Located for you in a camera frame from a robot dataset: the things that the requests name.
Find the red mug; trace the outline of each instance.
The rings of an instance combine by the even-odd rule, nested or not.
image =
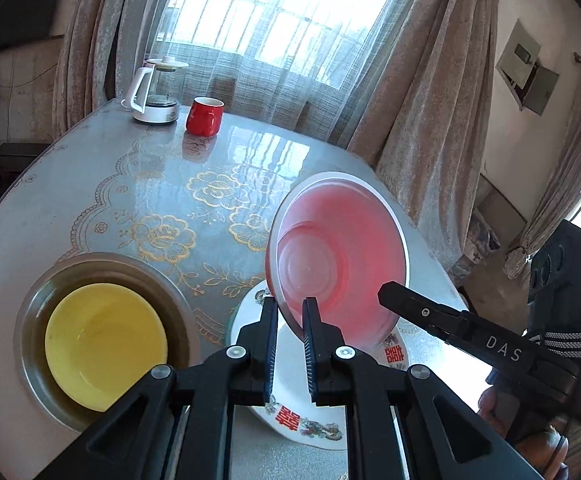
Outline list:
[[[200,137],[217,135],[223,114],[224,104],[219,99],[195,97],[186,119],[186,130]]]

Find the wall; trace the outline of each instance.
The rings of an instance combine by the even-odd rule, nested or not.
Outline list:
[[[501,0],[496,59],[520,19],[542,45],[542,64],[559,81],[543,116],[519,111],[501,75],[494,73],[493,103],[481,172],[530,219],[557,160],[579,76],[573,52],[581,54],[581,9],[574,0]]]
[[[57,0],[48,40],[0,52],[0,144],[52,141],[59,52],[77,0]]]
[[[55,66],[62,38],[0,52],[0,144],[50,142]]]

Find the screw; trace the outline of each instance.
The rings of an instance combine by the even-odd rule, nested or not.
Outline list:
[[[428,379],[430,377],[430,368],[424,365],[414,365],[411,367],[411,375],[415,379]]]
[[[165,379],[170,375],[170,371],[171,369],[168,365],[157,365],[153,367],[153,369],[150,371],[150,374],[155,379]]]
[[[246,349],[239,345],[231,346],[226,349],[226,355],[231,359],[241,359],[246,355]]]
[[[340,346],[334,353],[339,359],[352,359],[355,357],[355,349],[350,346]]]

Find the metal basin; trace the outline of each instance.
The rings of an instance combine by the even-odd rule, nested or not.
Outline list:
[[[55,382],[44,350],[50,315],[73,290],[91,283],[115,283],[140,294],[161,319],[168,339],[168,364],[175,369],[200,362],[200,340],[186,298],[161,272],[129,256],[90,253],[48,270],[26,295],[17,315],[14,352],[26,390],[61,424],[83,431],[100,414],[77,404]]]

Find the round table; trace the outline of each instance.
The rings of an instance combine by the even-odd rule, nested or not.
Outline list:
[[[264,278],[270,223],[284,195],[320,171],[345,171],[393,207],[408,246],[410,287],[464,303],[412,221],[373,171],[335,146],[225,114],[219,135],[184,134],[187,107],[165,126],[134,121],[112,101],[49,147],[0,201],[0,470],[35,476],[77,433],[50,418],[18,380],[13,330],[32,284],[57,261],[91,251],[143,260],[186,296],[202,357],[224,344],[225,324]],[[429,365],[473,408],[490,368],[401,319],[411,363]],[[345,452],[284,439],[236,409],[233,478],[346,478]]]

